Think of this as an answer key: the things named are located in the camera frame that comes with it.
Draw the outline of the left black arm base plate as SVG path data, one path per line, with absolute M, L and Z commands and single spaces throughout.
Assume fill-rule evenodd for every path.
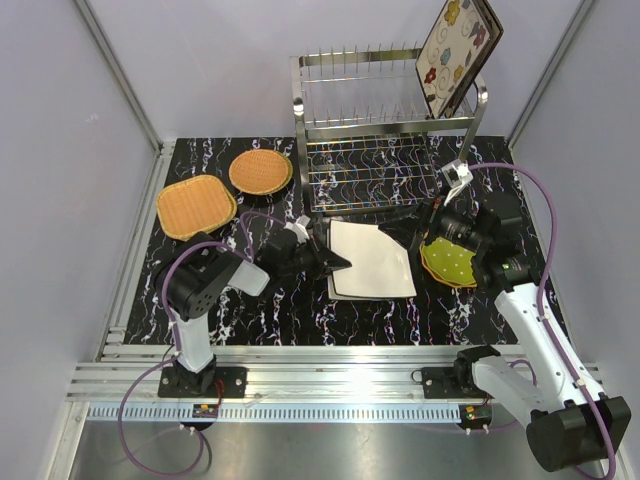
M 248 370 L 244 367 L 216 367 L 193 373 L 176 366 L 162 369 L 157 395 L 160 398 L 245 397 Z

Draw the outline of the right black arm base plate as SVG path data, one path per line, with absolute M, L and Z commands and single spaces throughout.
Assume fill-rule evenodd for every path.
M 425 399 L 484 401 L 489 398 L 484 391 L 463 387 L 452 367 L 424 367 L 419 372 Z

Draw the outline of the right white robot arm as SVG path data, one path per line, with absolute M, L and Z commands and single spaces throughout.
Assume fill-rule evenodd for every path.
M 523 224 L 518 201 L 491 193 L 475 216 L 467 216 L 444 200 L 438 196 L 412 206 L 379 228 L 411 250 L 448 241 L 471 252 L 476 286 L 493 295 L 532 368 L 526 379 L 491 346 L 464 349 L 454 362 L 454 388 L 465 397 L 486 393 L 502 404 L 525 429 L 544 470 L 608 460 L 613 475 L 631 410 L 623 397 L 605 393 L 559 327 L 541 280 L 518 246 Z

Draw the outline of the cream rectangular tray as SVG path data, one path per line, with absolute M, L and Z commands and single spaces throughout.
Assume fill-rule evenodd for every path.
M 373 290 L 365 277 L 358 271 L 344 269 L 333 272 L 327 278 L 329 298 L 345 301 L 376 301 L 378 296 L 372 295 Z

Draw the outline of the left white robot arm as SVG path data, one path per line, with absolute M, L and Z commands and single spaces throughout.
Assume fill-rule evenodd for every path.
M 326 278 L 351 266 L 300 223 L 288 222 L 269 235 L 255 260 L 205 232 L 196 233 L 159 267 L 154 280 L 175 348 L 173 358 L 162 362 L 158 396 L 244 396 L 247 370 L 220 367 L 209 340 L 209 312 L 226 288 L 257 298 L 287 277 Z

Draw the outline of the large orange woven tray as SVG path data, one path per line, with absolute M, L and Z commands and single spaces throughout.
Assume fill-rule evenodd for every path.
M 233 198 L 172 207 L 163 216 L 163 230 L 170 238 L 187 241 L 199 232 L 211 233 L 226 225 L 236 211 L 237 204 Z

